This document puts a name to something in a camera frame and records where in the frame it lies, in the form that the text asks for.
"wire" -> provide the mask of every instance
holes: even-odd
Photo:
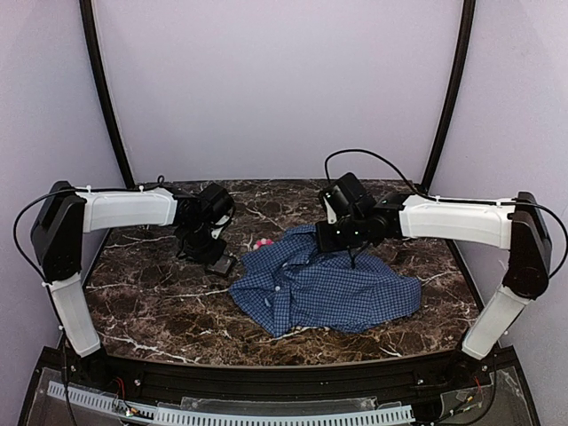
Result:
[[[424,200],[451,203],[451,204],[477,204],[477,205],[485,205],[485,206],[497,206],[498,204],[501,205],[501,206],[528,206],[528,207],[533,207],[535,209],[540,209],[542,211],[545,211],[549,215],[551,215],[552,218],[558,223],[558,225],[562,229],[562,233],[564,234],[564,254],[563,254],[562,259],[560,260],[560,263],[558,264],[558,266],[554,269],[554,271],[552,273],[550,273],[548,275],[549,279],[554,277],[558,273],[558,271],[560,271],[562,269],[562,267],[564,266],[564,264],[566,262],[566,258],[568,258],[568,230],[566,230],[566,226],[562,222],[562,219],[560,219],[560,217],[558,217],[558,215],[554,211],[552,211],[551,209],[549,209],[546,206],[542,206],[540,204],[536,204],[536,203],[532,203],[532,202],[528,202],[528,201],[520,201],[520,200],[516,200],[516,199],[513,199],[513,201],[497,202],[497,201],[485,201],[485,200],[461,200],[461,199],[453,199],[453,198],[432,197],[431,195],[427,195],[426,193],[422,193],[422,192],[418,191],[418,189],[416,189],[416,187],[410,182],[410,180],[408,180],[406,178],[404,173],[402,173],[402,171],[400,171],[400,169],[397,166],[395,166],[392,162],[390,162],[389,160],[387,160],[386,158],[382,157],[381,155],[379,155],[377,153],[374,153],[374,152],[366,150],[366,149],[361,149],[361,148],[342,149],[340,151],[335,151],[334,153],[331,153],[330,155],[327,156],[326,160],[324,161],[324,169],[326,171],[326,178],[327,178],[327,181],[329,183],[331,182],[331,179],[329,177],[329,170],[328,170],[328,167],[327,167],[327,163],[329,162],[329,160],[336,157],[337,155],[347,154],[347,153],[367,154],[367,155],[371,155],[372,157],[376,158],[377,160],[380,160],[381,162],[384,162],[385,164],[390,166],[400,176],[402,181],[405,183],[405,185],[408,187],[408,189],[410,189],[410,191],[414,195],[418,195],[419,197],[423,198]]]
[[[467,413],[470,409],[472,409],[473,407],[475,407],[476,405],[473,406],[467,406],[467,407],[463,407],[466,404],[468,404],[475,395],[477,395],[479,392],[481,392],[481,385],[479,383],[479,380],[477,378],[475,378],[476,384],[477,384],[477,388],[476,391],[469,395],[467,398],[465,398],[462,402],[460,402],[459,404],[457,404],[454,408],[452,408],[451,410],[449,410],[446,414],[441,415],[440,417],[438,417],[436,420],[431,421],[431,422],[424,422],[424,421],[416,421],[413,423],[414,426],[433,426],[436,424],[441,424],[442,426],[470,426],[471,424],[475,424],[477,422],[479,422],[481,419],[483,419],[487,413],[489,413],[489,411],[491,410],[491,407],[493,406],[493,402],[495,401],[495,395],[497,394],[497,355],[493,355],[493,384],[492,384],[492,393],[491,393],[491,399],[489,400],[489,403],[487,404],[487,408],[485,409],[485,411],[478,416],[477,418],[475,418],[474,420],[471,420],[469,422],[465,422],[465,423],[441,423],[444,420],[449,419],[450,417],[455,417],[456,415],[459,414],[463,414],[463,413]]]
[[[122,403],[129,408],[130,410],[132,410],[132,407],[126,402],[126,390],[124,390],[124,380],[120,377],[116,377],[116,382],[118,383],[118,386],[120,387],[121,391],[122,391]]]
[[[124,381],[120,377],[116,377],[115,379],[113,379],[113,382],[116,382],[116,384],[118,384],[118,390],[116,391],[116,396],[118,397],[118,393],[121,392],[122,400],[124,400],[125,398]]]
[[[33,200],[32,202],[30,202],[26,207],[24,207],[20,213],[18,213],[18,215],[16,216],[16,219],[14,220],[14,225],[12,227],[12,237],[14,239],[14,244],[16,245],[16,249],[19,251],[19,253],[21,254],[21,256],[26,260],[26,262],[28,262],[28,264],[34,268],[34,271],[37,272],[37,274],[42,278],[42,281],[45,282],[45,276],[43,275],[43,272],[39,269],[39,266],[37,266],[32,259],[30,259],[28,257],[28,255],[26,254],[26,252],[23,250],[23,248],[20,245],[20,242],[18,241],[18,223],[20,222],[22,216],[24,216],[24,214],[30,210],[32,207],[34,207],[38,202],[46,200],[50,197],[55,197],[57,195],[62,195],[64,193],[74,193],[76,190],[69,188],[69,189],[62,189],[60,191],[56,191],[54,193],[47,193],[45,195],[42,195],[39,198],[36,198],[35,200]]]
[[[63,333],[63,337],[68,341],[65,332]],[[67,370],[67,349],[65,342],[63,343],[63,368],[61,369],[61,381],[63,382],[65,404],[67,406],[67,411],[69,412],[69,417],[71,418],[71,423],[73,423],[73,426],[77,426],[77,420],[75,419],[73,409],[71,408],[71,401],[69,400],[69,372]]]
[[[164,177],[163,177],[163,175],[160,175],[158,177],[157,183],[152,185],[152,186],[149,186],[149,187],[144,187],[144,191],[152,191],[153,189],[156,189],[158,187],[162,187],[163,182],[164,182]],[[69,188],[66,188],[66,189],[60,189],[58,191],[54,191],[52,193],[46,193],[46,194],[42,195],[41,197],[36,198],[35,200],[31,201],[26,207],[24,207],[22,210],[20,210],[20,213],[18,213],[18,215],[16,216],[16,219],[14,220],[13,227],[12,227],[12,238],[14,240],[14,244],[16,245],[16,249],[19,251],[19,253],[24,258],[24,260],[26,260],[26,262],[34,269],[34,271],[37,272],[37,274],[41,277],[43,282],[47,282],[45,275],[43,275],[43,272],[41,271],[39,266],[37,266],[34,263],[34,261],[32,261],[32,259],[26,254],[26,252],[21,247],[20,242],[18,241],[18,224],[19,224],[21,218],[24,216],[24,214],[28,210],[30,210],[32,207],[34,207],[40,201],[47,200],[48,198],[56,197],[58,195],[63,195],[63,194],[66,194],[66,193],[88,193],[88,192],[92,192],[92,193],[102,193],[102,192],[139,193],[140,189],[139,188],[136,188],[136,189],[134,189],[134,188],[131,188],[131,189],[130,188],[88,189],[88,188],[69,187]]]
[[[473,420],[465,423],[444,423],[444,426],[470,426],[471,424],[475,424],[483,419],[487,413],[491,411],[491,407],[493,406],[493,402],[495,402],[495,395],[497,395],[497,355],[493,355],[493,392],[491,392],[491,398],[489,399],[489,404],[487,404],[487,408],[485,411],[476,417]]]
[[[357,259],[357,256],[367,250],[370,245],[371,243],[367,241],[359,250],[355,252],[355,254],[352,253],[351,247],[347,248],[347,253],[349,254],[349,258],[351,260],[351,269],[355,269],[355,260]]]

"lavender wall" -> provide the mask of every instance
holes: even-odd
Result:
[[[4,1],[1,9],[0,423],[16,424],[37,357],[59,332],[45,290],[13,246],[13,219],[56,180],[122,181],[99,111],[78,2]],[[28,252],[36,212],[21,222]],[[84,266],[101,236],[86,239]]]
[[[343,147],[420,179],[462,2],[98,0],[106,71],[138,181],[322,177]],[[334,160],[390,178],[375,160]]]
[[[568,3],[477,2],[469,57],[434,192],[510,197],[533,192],[568,223]],[[553,264],[562,234],[547,220]],[[461,244],[485,300],[507,255]],[[568,268],[503,339],[513,343],[544,426],[568,418]]]

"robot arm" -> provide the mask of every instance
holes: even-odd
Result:
[[[81,252],[83,234],[133,225],[176,225],[180,249],[200,264],[215,264],[226,243],[218,238],[229,224],[234,201],[219,185],[193,195],[175,188],[149,191],[93,192],[58,182],[34,222],[31,239],[67,338],[80,357],[101,348],[83,293]]]
[[[474,241],[510,251],[502,284],[459,348],[483,359],[521,311],[548,287],[552,245],[529,193],[515,200],[444,202],[391,193],[378,202],[348,173],[320,194],[327,222],[317,223],[320,251],[353,249],[385,238]]]

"marble table surface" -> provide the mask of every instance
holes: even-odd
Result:
[[[292,226],[324,218],[322,181],[218,182],[237,203],[223,238],[240,257],[261,238],[277,240]],[[200,191],[207,183],[176,183]],[[398,181],[365,181],[379,198],[402,190]],[[112,231],[85,293],[108,353],[146,360],[229,366],[323,365],[405,357],[452,349],[478,315],[474,298],[444,241],[385,241],[368,252],[422,282],[422,304],[410,317],[361,334],[327,328],[292,329],[273,338],[233,302],[227,289],[244,273],[223,279],[176,258],[172,227]]]

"plaid shirt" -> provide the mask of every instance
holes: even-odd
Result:
[[[247,274],[229,292],[254,321],[278,337],[294,326],[360,333],[420,307],[421,284],[381,259],[345,251],[318,253],[315,226],[286,231],[281,241],[242,258]]]

